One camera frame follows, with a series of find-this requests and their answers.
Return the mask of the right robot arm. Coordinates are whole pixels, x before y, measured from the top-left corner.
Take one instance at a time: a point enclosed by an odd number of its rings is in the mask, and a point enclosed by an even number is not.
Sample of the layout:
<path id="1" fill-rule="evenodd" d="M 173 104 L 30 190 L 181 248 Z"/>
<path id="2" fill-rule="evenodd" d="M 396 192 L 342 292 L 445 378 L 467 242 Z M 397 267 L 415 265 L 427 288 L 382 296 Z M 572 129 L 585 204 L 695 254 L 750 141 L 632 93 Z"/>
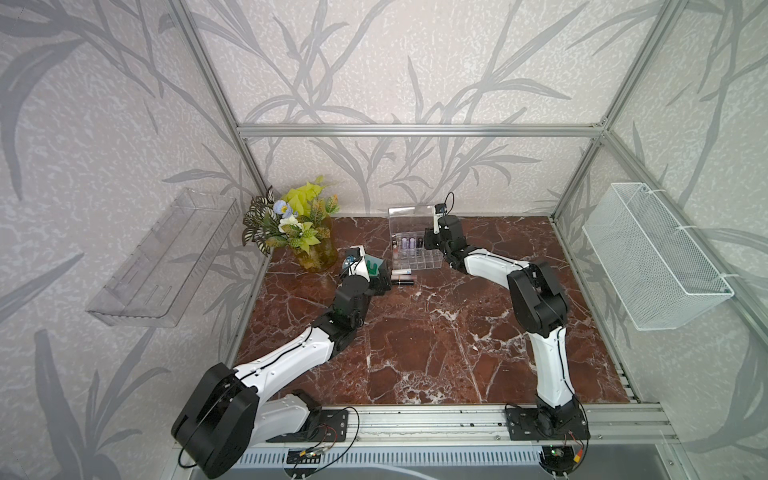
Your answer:
<path id="1" fill-rule="evenodd" d="M 516 320 L 531 341 L 537 372 L 537 413 L 541 431 L 565 426 L 581 412 L 570 379 L 565 336 L 569 307 L 556 275 L 545 262 L 513 260 L 470 245 L 458 217 L 433 215 L 424 247 L 439 250 L 456 271 L 508 289 Z"/>

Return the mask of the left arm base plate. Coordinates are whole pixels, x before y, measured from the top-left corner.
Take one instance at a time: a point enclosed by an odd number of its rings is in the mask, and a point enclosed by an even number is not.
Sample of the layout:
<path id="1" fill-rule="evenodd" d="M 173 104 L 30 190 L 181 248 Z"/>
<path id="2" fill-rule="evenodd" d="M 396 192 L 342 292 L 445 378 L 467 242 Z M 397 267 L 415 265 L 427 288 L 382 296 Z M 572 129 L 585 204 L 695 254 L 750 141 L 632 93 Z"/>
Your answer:
<path id="1" fill-rule="evenodd" d="M 343 442 L 346 440 L 348 426 L 347 409 L 314 410 L 297 432 L 273 437 L 268 443 Z"/>

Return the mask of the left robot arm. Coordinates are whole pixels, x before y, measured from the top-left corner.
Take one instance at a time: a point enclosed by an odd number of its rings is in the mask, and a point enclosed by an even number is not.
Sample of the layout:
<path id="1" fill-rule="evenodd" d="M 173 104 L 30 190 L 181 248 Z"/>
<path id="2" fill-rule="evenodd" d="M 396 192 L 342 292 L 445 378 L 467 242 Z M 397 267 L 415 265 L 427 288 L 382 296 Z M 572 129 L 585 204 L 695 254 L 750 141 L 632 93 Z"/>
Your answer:
<path id="1" fill-rule="evenodd" d="M 171 434 L 209 479 L 216 479 L 253 443 L 319 428 L 321 407 L 302 392 L 274 396 L 312 368 L 345 350 L 364 325 L 370 302 L 392 287 L 386 261 L 348 251 L 333 301 L 296 338 L 248 363 L 210 367 L 171 427 Z"/>

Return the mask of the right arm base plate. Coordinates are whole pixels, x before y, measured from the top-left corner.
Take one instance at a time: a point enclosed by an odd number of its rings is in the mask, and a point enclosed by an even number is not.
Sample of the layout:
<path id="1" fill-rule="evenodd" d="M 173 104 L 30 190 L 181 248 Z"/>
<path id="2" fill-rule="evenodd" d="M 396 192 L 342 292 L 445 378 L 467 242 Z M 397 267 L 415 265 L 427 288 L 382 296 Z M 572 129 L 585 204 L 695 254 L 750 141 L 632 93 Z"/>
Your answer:
<path id="1" fill-rule="evenodd" d="M 577 400 L 560 407 L 549 407 L 544 403 L 535 407 L 522 407 L 507 403 L 503 413 L 511 440 L 591 439 L 585 410 Z"/>

